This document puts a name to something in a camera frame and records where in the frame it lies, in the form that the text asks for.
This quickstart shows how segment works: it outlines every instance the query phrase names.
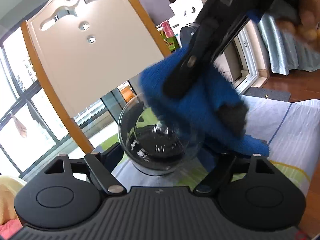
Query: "wooden edge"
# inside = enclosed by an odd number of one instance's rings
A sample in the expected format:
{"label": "wooden edge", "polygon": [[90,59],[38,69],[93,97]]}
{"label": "wooden edge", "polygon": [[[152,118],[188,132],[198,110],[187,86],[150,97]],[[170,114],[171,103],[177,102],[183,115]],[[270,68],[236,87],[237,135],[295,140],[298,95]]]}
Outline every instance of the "wooden edge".
{"label": "wooden edge", "polygon": [[171,55],[171,52],[167,45],[165,44],[164,40],[160,36],[156,26],[152,22],[151,18],[149,17],[148,13],[145,11],[139,0],[128,0],[138,16],[140,17],[141,21],[149,31],[150,35],[152,36],[153,40],[157,44],[159,50],[161,51],[164,57]]}
{"label": "wooden edge", "polygon": [[260,77],[270,77],[269,69],[258,69]]}
{"label": "wooden edge", "polygon": [[70,118],[67,111],[60,102],[56,92],[54,91],[38,57],[38,54],[33,46],[33,42],[30,37],[30,33],[27,26],[27,21],[22,22],[21,30],[24,42],[29,53],[33,68],[37,74],[40,85],[46,93],[50,103],[58,114],[64,126],[67,128],[70,136],[75,140],[77,145],[83,150],[85,154],[91,153],[94,149],[88,138],[82,132],[73,118]]}
{"label": "wooden edge", "polygon": [[252,87],[262,88],[267,81],[268,81],[268,78],[260,77],[256,80],[256,82],[252,85]]}

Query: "hand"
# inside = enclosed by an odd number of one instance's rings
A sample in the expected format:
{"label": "hand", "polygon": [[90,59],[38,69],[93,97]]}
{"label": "hand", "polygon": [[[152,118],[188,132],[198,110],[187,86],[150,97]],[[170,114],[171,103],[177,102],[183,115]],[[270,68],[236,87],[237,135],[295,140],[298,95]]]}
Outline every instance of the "hand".
{"label": "hand", "polygon": [[288,21],[277,21],[280,30],[291,33],[298,41],[320,52],[320,0],[300,0],[299,15],[301,25],[294,26]]}

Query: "round pad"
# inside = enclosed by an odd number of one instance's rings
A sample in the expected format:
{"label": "round pad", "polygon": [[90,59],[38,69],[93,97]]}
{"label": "round pad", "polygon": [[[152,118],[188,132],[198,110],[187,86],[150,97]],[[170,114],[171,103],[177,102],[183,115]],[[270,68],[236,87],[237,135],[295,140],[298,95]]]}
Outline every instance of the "round pad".
{"label": "round pad", "polygon": [[256,207],[271,208],[281,204],[283,195],[271,187],[253,187],[247,190],[246,198]]}
{"label": "round pad", "polygon": [[40,205],[48,208],[58,208],[68,205],[74,198],[71,189],[67,187],[49,187],[41,190],[37,195]]}
{"label": "round pad", "polygon": [[305,208],[302,192],[285,177],[254,175],[231,182],[219,193],[218,202],[226,217],[252,230],[276,230],[298,224]]}
{"label": "round pad", "polygon": [[16,195],[14,208],[22,224],[60,229],[90,218],[100,206],[100,193],[73,177],[68,156],[58,156]]}

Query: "wooden floor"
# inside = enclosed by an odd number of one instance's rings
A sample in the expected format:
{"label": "wooden floor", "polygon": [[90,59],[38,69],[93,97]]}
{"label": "wooden floor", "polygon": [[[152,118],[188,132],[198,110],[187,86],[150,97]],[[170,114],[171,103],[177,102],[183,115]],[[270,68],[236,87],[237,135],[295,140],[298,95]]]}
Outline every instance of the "wooden floor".
{"label": "wooden floor", "polygon": [[[288,76],[272,74],[263,88],[290,92],[290,102],[320,99],[320,70],[291,70]],[[300,229],[311,237],[320,233],[320,163],[311,180]]]}

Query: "yellow cloth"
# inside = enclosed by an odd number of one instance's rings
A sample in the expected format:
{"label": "yellow cloth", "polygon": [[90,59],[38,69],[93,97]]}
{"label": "yellow cloth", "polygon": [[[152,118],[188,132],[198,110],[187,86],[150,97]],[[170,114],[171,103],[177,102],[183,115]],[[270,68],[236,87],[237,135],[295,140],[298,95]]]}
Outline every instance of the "yellow cloth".
{"label": "yellow cloth", "polygon": [[0,175],[0,225],[16,219],[13,200],[18,191],[26,184],[23,179]]}

